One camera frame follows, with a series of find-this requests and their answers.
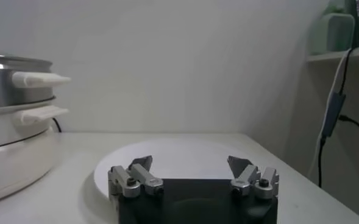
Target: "white table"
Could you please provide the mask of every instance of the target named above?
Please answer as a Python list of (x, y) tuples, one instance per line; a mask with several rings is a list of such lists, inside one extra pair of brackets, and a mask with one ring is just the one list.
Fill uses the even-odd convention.
[(280, 174), (278, 223), (359, 224), (359, 216), (245, 135), (59, 134), (55, 167), (33, 185), (0, 200), (0, 223), (113, 223), (110, 203), (96, 190), (93, 171), (106, 154), (154, 138), (199, 138), (243, 149), (259, 166)]

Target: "white wall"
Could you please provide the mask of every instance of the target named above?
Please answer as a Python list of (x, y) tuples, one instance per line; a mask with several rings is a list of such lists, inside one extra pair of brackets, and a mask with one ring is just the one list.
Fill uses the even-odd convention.
[(73, 79), (66, 131), (243, 131), (283, 155), (328, 0), (0, 0), (0, 51)]
[[(300, 73), (285, 161), (306, 175), (321, 127), (327, 95), (338, 61), (309, 64)], [(350, 61), (342, 114), (359, 122), (359, 61)], [(323, 189), (359, 214), (359, 129), (338, 122), (324, 146)], [(317, 166), (311, 176), (318, 182)]]

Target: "screw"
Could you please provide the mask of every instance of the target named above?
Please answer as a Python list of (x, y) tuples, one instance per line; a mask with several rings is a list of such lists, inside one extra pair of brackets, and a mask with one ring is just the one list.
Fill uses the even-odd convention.
[(260, 179), (259, 186), (260, 187), (268, 187), (269, 186), (269, 181), (267, 179)]
[(134, 178), (129, 178), (128, 180), (126, 180), (126, 185), (128, 186), (133, 186), (136, 184), (136, 180)]
[(231, 194), (234, 197), (240, 197), (241, 196), (241, 190), (235, 187), (235, 188), (232, 189)]

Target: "shelf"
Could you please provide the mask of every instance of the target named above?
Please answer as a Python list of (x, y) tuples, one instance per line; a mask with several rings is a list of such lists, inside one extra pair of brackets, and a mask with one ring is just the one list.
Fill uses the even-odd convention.
[[(332, 53), (327, 53), (327, 54), (322, 54), (322, 55), (313, 55), (313, 56), (308, 56), (307, 61), (312, 63), (312, 62), (320, 62), (320, 61), (339, 61), (343, 55), (344, 55), (344, 51), (342, 52), (332, 52)], [(359, 58), (359, 49), (354, 50), (351, 55), (351, 58)]]

